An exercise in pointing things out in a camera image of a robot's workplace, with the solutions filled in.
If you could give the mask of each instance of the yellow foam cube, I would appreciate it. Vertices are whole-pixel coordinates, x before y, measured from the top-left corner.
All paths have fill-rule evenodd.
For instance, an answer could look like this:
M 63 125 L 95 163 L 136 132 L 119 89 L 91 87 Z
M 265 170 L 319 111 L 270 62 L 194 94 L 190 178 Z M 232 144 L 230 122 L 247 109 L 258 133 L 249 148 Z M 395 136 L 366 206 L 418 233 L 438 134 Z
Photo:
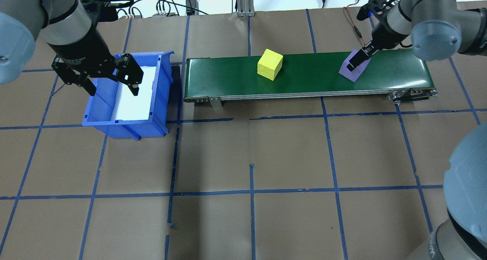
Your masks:
M 282 68 L 282 59 L 282 55 L 266 49 L 257 63 L 257 73 L 274 81 L 279 70 Z

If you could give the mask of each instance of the green conveyor belt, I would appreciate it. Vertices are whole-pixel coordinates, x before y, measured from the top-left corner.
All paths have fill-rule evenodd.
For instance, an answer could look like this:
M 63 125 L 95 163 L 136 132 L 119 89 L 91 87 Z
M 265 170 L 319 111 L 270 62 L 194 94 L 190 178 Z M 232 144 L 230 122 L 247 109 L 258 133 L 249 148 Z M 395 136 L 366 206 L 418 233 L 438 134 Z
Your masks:
M 189 59 L 186 102 L 388 93 L 433 89 L 425 62 L 412 50 L 380 51 L 354 83 L 338 71 L 349 52 L 284 55 L 275 81 L 257 74 L 259 56 Z

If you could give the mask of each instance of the red wire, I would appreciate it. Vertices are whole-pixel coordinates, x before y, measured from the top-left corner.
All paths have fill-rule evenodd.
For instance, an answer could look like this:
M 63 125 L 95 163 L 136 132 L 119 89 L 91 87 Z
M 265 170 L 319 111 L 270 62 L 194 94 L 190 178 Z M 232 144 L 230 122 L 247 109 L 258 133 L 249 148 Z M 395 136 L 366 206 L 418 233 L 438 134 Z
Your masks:
M 355 27 L 355 23 L 353 22 L 353 19 L 352 19 L 352 17 L 350 16 L 350 12 L 348 12 L 348 7 L 350 7 L 350 6 L 352 6 L 352 5 L 357 5 L 359 1 L 360 1 L 360 0 L 357 0 L 357 2 L 355 2 L 355 3 L 353 3 L 353 4 L 350 4 L 350 5 L 346 6 L 346 7 L 343 7 L 343 8 L 345 9 L 345 11 L 347 12 L 348 18 L 350 18 L 350 21 L 352 22 L 352 26 L 353 26 L 353 27 Z M 362 43 L 364 44 L 364 47 L 365 47 L 365 41 L 364 41 L 364 38 L 360 38 L 360 39 L 362 39 Z

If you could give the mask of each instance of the blue plastic bin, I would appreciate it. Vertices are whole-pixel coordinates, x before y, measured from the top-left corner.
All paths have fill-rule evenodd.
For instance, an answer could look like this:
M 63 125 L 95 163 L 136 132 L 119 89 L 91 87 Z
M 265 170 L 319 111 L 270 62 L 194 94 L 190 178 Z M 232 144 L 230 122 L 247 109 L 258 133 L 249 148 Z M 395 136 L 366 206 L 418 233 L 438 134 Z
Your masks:
M 166 128 L 167 101 L 169 85 L 172 84 L 169 56 L 174 52 L 133 53 L 139 66 L 156 66 L 153 82 L 153 95 L 147 120 L 112 120 L 118 85 L 108 78 L 94 80 L 96 94 L 88 100 L 83 126 L 92 126 L 112 138 L 163 137 L 168 133 Z

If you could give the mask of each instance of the white paper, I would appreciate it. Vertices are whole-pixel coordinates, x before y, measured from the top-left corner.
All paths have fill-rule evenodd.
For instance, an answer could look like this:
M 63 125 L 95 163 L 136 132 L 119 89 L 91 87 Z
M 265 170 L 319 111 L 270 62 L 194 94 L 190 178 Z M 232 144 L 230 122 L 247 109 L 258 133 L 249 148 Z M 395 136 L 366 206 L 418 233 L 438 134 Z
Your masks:
M 142 84 L 139 84 L 139 95 L 134 96 L 125 84 L 118 85 L 115 108 L 111 114 L 112 120 L 147 120 L 149 118 L 156 67 L 142 66 L 141 69 L 144 71 L 144 76 Z

